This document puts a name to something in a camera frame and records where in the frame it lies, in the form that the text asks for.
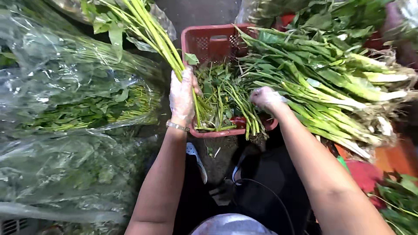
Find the orange crate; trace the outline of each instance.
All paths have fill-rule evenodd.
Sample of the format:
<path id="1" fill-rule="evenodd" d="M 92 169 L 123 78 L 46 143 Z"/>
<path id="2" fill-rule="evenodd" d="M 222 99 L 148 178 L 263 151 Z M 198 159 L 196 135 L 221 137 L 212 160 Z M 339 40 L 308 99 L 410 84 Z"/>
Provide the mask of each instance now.
<path id="1" fill-rule="evenodd" d="M 250 32 L 250 24 L 237 25 L 243 32 L 255 36 Z M 200 62 L 218 62 L 233 60 L 247 54 L 247 47 L 240 38 L 238 31 L 232 24 L 219 26 L 191 26 L 181 33 L 181 49 L 184 53 L 195 54 Z M 264 123 L 266 130 L 273 130 L 277 126 L 276 119 Z M 200 133 L 194 129 L 194 121 L 190 126 L 190 133 L 197 138 L 215 138 L 227 135 L 245 134 L 245 129 L 224 130 L 219 132 Z"/>

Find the basket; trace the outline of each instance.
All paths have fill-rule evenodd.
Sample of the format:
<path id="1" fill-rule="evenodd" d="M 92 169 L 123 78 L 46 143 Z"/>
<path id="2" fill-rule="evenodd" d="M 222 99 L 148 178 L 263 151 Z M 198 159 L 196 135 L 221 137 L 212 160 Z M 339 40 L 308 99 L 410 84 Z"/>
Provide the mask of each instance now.
<path id="1" fill-rule="evenodd" d="M 248 35 L 255 36 L 248 30 L 250 24 L 238 27 Z M 191 26 L 181 33 L 181 49 L 184 53 L 195 54 L 199 61 L 218 62 L 233 60 L 247 54 L 247 47 L 232 24 L 219 26 Z M 194 129 L 195 120 L 190 125 L 190 133 L 197 138 L 216 138 L 227 135 L 245 134 L 245 129 L 232 129 L 218 132 L 200 133 Z M 266 130 L 273 130 L 278 124 L 276 119 L 264 122 Z"/>

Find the black cable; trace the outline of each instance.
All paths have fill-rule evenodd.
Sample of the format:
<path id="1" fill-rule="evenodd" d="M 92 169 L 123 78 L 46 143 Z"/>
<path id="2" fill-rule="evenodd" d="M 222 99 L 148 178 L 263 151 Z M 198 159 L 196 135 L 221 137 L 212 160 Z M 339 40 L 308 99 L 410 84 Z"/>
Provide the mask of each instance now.
<path id="1" fill-rule="evenodd" d="M 295 235 L 295 229 L 293 228 L 293 223 L 292 223 L 292 219 L 290 218 L 289 212 L 287 211 L 287 208 L 284 205 L 282 199 L 280 199 L 279 196 L 277 196 L 277 194 L 273 190 L 271 190 L 269 187 L 265 186 L 264 184 L 262 184 L 262 183 L 260 183 L 260 182 L 258 182 L 256 180 L 247 179 L 247 178 L 242 178 L 242 179 L 236 180 L 235 185 L 236 184 L 239 184 L 239 181 L 250 181 L 250 182 L 254 182 L 254 183 L 257 183 L 257 184 L 263 186 L 264 188 L 268 189 L 270 192 L 272 192 L 274 194 L 274 196 L 277 198 L 277 200 L 280 202 L 280 204 L 282 205 L 282 207 L 283 207 L 283 209 L 284 209 L 284 211 L 286 213 L 286 217 L 288 219 L 288 222 L 289 222 L 289 226 L 290 226 L 290 230 L 292 232 L 292 235 Z"/>

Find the plastic glove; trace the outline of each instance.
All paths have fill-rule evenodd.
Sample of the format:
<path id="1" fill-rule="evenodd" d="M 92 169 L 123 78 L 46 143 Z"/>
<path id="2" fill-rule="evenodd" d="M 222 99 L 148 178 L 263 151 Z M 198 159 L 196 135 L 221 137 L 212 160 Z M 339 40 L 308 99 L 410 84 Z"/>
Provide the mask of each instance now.
<path id="1" fill-rule="evenodd" d="M 271 87 L 261 87 L 255 89 L 250 96 L 250 101 L 257 107 L 270 112 L 275 105 L 287 102 L 287 99 Z"/>
<path id="2" fill-rule="evenodd" d="M 202 92 L 197 84 L 196 76 L 193 74 L 193 68 L 187 66 L 181 72 L 182 82 L 178 80 L 174 71 L 171 72 L 170 87 L 170 108 L 172 123 L 188 126 L 194 117 L 193 89 L 196 95 Z"/>

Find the watch strap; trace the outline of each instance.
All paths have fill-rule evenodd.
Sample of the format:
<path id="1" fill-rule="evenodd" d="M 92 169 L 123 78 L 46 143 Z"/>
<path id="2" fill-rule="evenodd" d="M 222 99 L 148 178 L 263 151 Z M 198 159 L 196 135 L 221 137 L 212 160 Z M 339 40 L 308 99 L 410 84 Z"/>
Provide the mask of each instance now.
<path id="1" fill-rule="evenodd" d="M 190 128 L 184 127 L 184 126 L 180 126 L 179 124 L 172 123 L 171 120 L 168 120 L 167 121 L 166 126 L 167 127 L 173 127 L 175 129 L 179 129 L 179 130 L 186 131 L 186 132 L 187 131 L 190 131 Z"/>

